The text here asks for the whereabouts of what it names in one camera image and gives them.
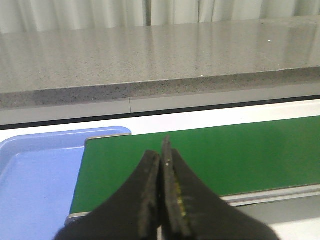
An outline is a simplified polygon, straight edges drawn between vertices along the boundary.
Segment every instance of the granite countertop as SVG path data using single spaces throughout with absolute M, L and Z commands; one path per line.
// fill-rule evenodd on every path
M 320 92 L 320 16 L 0 35 L 0 111 L 288 86 Z

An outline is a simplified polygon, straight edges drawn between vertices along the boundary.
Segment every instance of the plastic tray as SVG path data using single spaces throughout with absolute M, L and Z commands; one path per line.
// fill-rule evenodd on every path
M 64 226 L 89 137 L 121 126 L 22 135 L 0 143 L 0 239 L 49 240 Z

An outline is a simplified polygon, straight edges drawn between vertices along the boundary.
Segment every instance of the black strip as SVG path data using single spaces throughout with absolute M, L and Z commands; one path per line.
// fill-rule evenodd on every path
M 0 130 L 32 128 L 32 127 L 62 125 L 62 124 L 74 124 L 74 123 L 83 123 L 83 122 L 96 122 L 96 121 L 111 120 L 111 119 L 126 119 L 126 118 L 135 118 L 135 117 L 177 114 L 177 113 L 197 112 L 197 111 L 216 110 L 216 109 L 231 109 L 231 108 L 239 108 L 239 107 L 291 103 L 291 102 L 300 102 L 300 101 L 317 100 L 317 99 L 320 99 L 320 95 L 299 96 L 299 97 L 289 97 L 289 98 L 260 100 L 260 101 L 248 101 L 248 102 L 228 103 L 228 104 L 209 105 L 209 106 L 195 106 L 195 107 L 185 107 L 185 108 L 156 110 L 156 111 L 133 112 L 133 113 L 115 114 L 115 115 L 89 116 L 89 117 L 61 119 L 61 120 L 15 123 L 15 124 L 0 125 Z

